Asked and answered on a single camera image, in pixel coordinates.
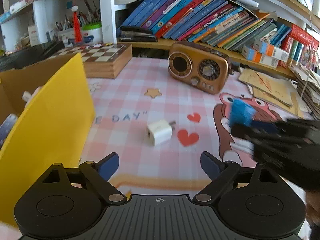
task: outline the wire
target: wire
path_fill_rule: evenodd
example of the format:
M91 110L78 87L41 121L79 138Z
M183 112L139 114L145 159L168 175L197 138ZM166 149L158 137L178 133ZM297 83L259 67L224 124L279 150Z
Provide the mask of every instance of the wire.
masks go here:
M311 44L311 47L313 46L313 26L312 26L312 19L311 19L311 13L310 13L310 10L308 8L308 4L306 2L306 0L304 0L305 4L306 4L306 7L308 9L308 12L309 12L309 19L310 19L310 28L311 28L311 36L312 36L312 44ZM309 77L310 77L310 74L311 74L311 67L309 68L309 71L308 71L308 76L307 76L307 80L306 80L306 84L304 85L303 89L302 89L302 92L301 92L301 95L300 95L300 99L299 99L299 102L298 102L298 105L301 103L301 100L302 100L302 96L303 96L303 93L304 91L306 90L306 87L307 87L307 84L308 84L308 80L309 80Z

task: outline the red tassel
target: red tassel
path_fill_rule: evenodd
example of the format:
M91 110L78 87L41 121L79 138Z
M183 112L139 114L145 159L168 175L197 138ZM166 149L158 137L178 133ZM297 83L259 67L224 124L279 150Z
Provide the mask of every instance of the red tassel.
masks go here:
M75 42L81 42L82 36L80 32L80 24L77 17L77 12L73 12L73 29L75 31Z

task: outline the pink checkered tablecloth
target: pink checkered tablecloth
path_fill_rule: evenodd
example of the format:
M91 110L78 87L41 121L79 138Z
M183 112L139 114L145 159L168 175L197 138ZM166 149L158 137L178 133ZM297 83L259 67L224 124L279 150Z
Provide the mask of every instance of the pink checkered tablecloth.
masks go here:
M192 198L209 183L200 167L200 155L208 151L217 158L254 167L252 145L228 132L228 113L234 98L256 108L256 118L278 120L291 114L253 98L247 87L229 76L222 92L210 95L173 79L167 60L133 58L114 79L88 79L96 117L85 143L81 162L99 161L111 152L120 157L119 169L109 180L122 193L189 194ZM162 96L145 95L159 89ZM147 123L176 121L171 140L153 147ZM304 192L294 185L304 198ZM305 223L300 237L306 239ZM1 240L17 240L20 233L0 226Z

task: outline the wooden radio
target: wooden radio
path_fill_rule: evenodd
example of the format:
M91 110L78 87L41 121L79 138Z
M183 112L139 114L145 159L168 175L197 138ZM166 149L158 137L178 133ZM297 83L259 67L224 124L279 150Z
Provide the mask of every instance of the wooden radio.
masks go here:
M171 46L168 68L173 78L210 94L219 93L234 73L228 55L186 41Z

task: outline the gray ribbed plate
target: gray ribbed plate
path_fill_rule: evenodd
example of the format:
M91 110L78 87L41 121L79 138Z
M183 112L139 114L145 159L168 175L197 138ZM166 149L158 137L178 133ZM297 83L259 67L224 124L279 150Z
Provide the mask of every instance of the gray ribbed plate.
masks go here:
M186 195L140 196L107 208L87 232L68 240L248 240L218 219L213 209L191 203ZM299 240L290 236L284 240ZM27 236L21 240L36 240Z

